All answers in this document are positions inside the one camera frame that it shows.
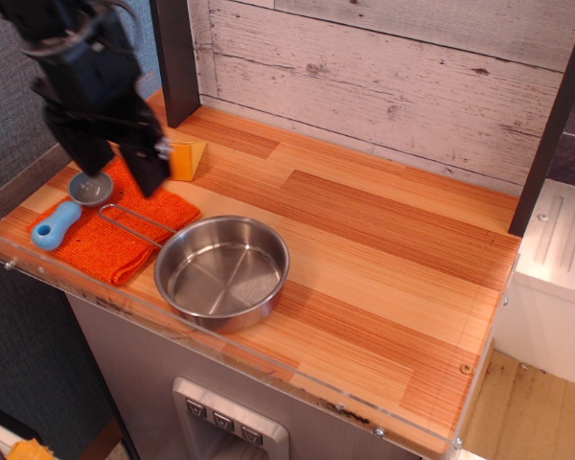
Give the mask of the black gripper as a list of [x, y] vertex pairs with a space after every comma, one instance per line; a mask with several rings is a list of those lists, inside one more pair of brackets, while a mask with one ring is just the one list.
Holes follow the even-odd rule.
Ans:
[[31, 57], [43, 71], [34, 91], [56, 140], [94, 176], [119, 146], [138, 188], [151, 197], [170, 177], [168, 141], [138, 95], [141, 69], [114, 9], [43, 9], [33, 21]]

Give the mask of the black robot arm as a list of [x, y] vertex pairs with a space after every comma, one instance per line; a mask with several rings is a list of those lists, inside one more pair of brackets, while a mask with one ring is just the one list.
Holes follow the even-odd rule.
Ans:
[[126, 7], [122, 1], [0, 1], [0, 14], [43, 72], [32, 89], [66, 153], [95, 175], [117, 145], [139, 190], [150, 197], [171, 174], [169, 147], [136, 89], [142, 71], [117, 13]]

